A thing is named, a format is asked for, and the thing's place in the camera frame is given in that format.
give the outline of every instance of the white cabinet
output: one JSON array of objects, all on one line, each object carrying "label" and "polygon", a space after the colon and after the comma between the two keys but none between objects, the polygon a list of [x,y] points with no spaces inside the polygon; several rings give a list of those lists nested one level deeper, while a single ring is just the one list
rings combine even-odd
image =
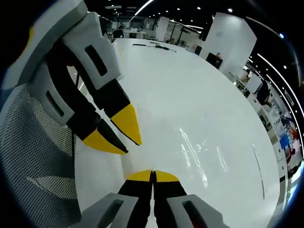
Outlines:
[{"label": "white cabinet", "polygon": [[282,159],[277,163],[279,169],[279,177],[287,176],[287,163],[286,159]]},{"label": "white cabinet", "polygon": [[250,93],[249,96],[247,97],[247,100],[249,101],[249,103],[251,103],[256,113],[259,113],[262,107],[261,104],[257,101],[256,97],[252,93]]},{"label": "white cabinet", "polygon": [[253,73],[246,86],[252,93],[255,93],[261,85],[262,80],[256,74]]},{"label": "white cabinet", "polygon": [[275,150],[275,155],[276,155],[276,160],[277,161],[280,161],[282,160],[283,158],[285,158],[285,154],[284,154],[284,151],[282,150],[281,148],[281,144],[280,142],[276,142],[274,145],[274,150]]}]

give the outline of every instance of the glossy white tabletop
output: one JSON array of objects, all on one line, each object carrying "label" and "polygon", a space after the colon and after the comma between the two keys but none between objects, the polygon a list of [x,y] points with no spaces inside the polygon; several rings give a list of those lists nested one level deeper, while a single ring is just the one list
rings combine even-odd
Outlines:
[{"label": "glossy white tabletop", "polygon": [[117,192],[130,173],[157,169],[177,176],[188,194],[220,211],[231,228],[265,228],[278,200],[279,176],[274,149],[251,104],[197,55],[169,44],[162,45],[177,53],[132,43],[153,44],[114,43],[119,82],[137,111],[143,144],[115,131],[129,150],[120,157],[77,143],[81,210]]}]

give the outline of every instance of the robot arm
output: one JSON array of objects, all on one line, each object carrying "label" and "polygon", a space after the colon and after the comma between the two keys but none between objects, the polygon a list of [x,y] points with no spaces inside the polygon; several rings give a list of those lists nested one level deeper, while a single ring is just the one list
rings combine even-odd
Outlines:
[{"label": "robot arm", "polygon": [[[37,26],[42,32],[33,29],[28,46],[7,70],[2,88],[27,83],[46,113],[60,125],[67,125],[84,144],[126,154],[126,147],[67,71],[68,61],[80,73],[96,106],[104,109],[125,136],[142,144],[135,110],[116,80],[120,71],[112,44],[102,36],[98,15],[86,13],[84,2],[77,5],[78,1],[58,1],[41,16]],[[54,22],[58,15],[62,18]]]},{"label": "robot arm", "polygon": [[84,210],[75,227],[146,227],[152,188],[158,228],[229,228],[220,212],[198,196],[187,195],[177,177],[151,170],[129,176],[118,194],[109,193]]}]

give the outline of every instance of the rectangular slot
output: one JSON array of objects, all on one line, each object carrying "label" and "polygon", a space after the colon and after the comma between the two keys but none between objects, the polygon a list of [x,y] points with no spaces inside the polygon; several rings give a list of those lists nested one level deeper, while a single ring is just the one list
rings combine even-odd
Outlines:
[{"label": "rectangular slot", "polygon": [[114,200],[106,212],[101,215],[97,228],[108,227],[114,220],[117,212],[124,202],[122,200]]},{"label": "rectangular slot", "polygon": [[56,112],[60,115],[60,117],[62,117],[65,113],[57,105],[57,103],[55,102],[55,100],[53,99],[53,97],[49,91],[47,91],[46,96],[47,96],[47,100],[51,103],[51,105],[56,110]]},{"label": "rectangular slot", "polygon": [[90,56],[100,76],[105,75],[108,70],[106,69],[104,62],[100,58],[95,48],[92,45],[87,46],[85,48],[85,52]]},{"label": "rectangular slot", "polygon": [[195,228],[208,228],[202,216],[199,214],[198,210],[195,208],[191,201],[183,202],[182,204]]}]

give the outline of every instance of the white table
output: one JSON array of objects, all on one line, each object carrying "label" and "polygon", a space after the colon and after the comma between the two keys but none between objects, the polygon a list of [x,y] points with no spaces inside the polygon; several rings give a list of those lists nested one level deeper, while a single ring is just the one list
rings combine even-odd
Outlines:
[{"label": "white table", "polygon": [[277,118],[274,119],[273,116],[271,115],[271,113],[265,109],[265,106],[260,104],[260,102],[257,100],[256,96],[252,92],[250,92],[250,90],[247,88],[247,85],[245,85],[235,74],[233,74],[231,72],[230,72],[230,74],[234,77],[234,80],[236,80],[236,86],[242,85],[243,89],[241,92],[243,94],[244,94],[245,90],[249,91],[247,100],[252,105],[255,112],[259,116],[263,115],[268,120],[267,122],[271,124],[271,129],[267,133],[268,133],[269,138],[272,139],[272,145],[273,145],[275,155],[276,155],[277,168],[279,170],[279,178],[280,179],[284,178],[284,180],[285,180],[280,183],[280,185],[281,185],[280,191],[284,192],[284,200],[283,200],[282,205],[278,206],[276,208],[276,214],[278,214],[278,212],[281,213],[282,210],[286,206],[286,197],[287,197],[287,189],[288,189],[287,170],[289,169],[287,166],[284,150],[282,149],[281,144],[280,144],[280,139],[281,139],[280,135],[282,135],[281,128],[284,129],[284,127],[283,127],[281,121],[279,121],[278,123],[274,123],[277,120]]},{"label": "white table", "polygon": [[[279,176],[274,149],[251,104],[199,56],[169,44],[161,45],[177,53],[132,43],[150,45],[117,39],[114,48],[143,144],[136,146],[114,127],[129,150],[123,157],[77,143],[81,211],[117,192],[130,173],[158,169],[176,175],[188,194],[220,211],[231,228],[265,228],[278,200]],[[153,216],[147,227],[156,227]]]}]

